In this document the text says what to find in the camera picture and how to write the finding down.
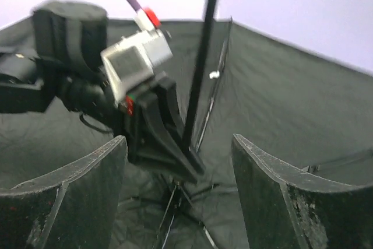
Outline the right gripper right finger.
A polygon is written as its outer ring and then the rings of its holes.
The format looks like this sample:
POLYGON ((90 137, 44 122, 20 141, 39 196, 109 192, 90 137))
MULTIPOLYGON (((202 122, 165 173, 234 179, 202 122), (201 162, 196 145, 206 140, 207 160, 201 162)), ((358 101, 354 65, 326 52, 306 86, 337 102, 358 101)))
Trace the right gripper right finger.
POLYGON ((251 248, 372 247, 372 184, 299 169, 240 134, 231 158, 251 248))

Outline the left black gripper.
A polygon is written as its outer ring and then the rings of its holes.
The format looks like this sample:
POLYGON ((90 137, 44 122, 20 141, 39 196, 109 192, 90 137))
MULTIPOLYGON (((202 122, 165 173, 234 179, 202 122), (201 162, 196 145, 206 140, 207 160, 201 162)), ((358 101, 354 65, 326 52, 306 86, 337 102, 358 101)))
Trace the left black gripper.
POLYGON ((182 144, 176 82, 164 72, 131 89, 117 105, 118 133, 128 141, 128 160, 196 184, 205 172, 200 157, 182 144))

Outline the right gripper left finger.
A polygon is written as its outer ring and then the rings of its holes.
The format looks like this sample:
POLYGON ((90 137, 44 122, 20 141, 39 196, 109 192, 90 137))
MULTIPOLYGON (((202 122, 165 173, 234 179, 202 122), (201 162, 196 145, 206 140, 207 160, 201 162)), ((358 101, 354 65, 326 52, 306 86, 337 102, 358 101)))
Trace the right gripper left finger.
POLYGON ((1 190, 1 248, 108 248, 124 179, 127 143, 1 190))

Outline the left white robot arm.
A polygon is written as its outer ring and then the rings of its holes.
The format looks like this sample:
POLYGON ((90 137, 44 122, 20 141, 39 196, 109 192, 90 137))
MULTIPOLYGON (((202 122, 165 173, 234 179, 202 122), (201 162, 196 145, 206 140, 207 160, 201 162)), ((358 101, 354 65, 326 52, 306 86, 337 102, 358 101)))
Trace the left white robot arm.
POLYGON ((33 10, 34 48, 1 47, 1 113, 43 113, 65 107, 129 141, 132 163, 197 183, 202 159, 186 131, 176 82, 155 73, 172 57, 169 35, 150 9, 139 9, 138 31, 107 45, 105 9, 50 0, 33 10))

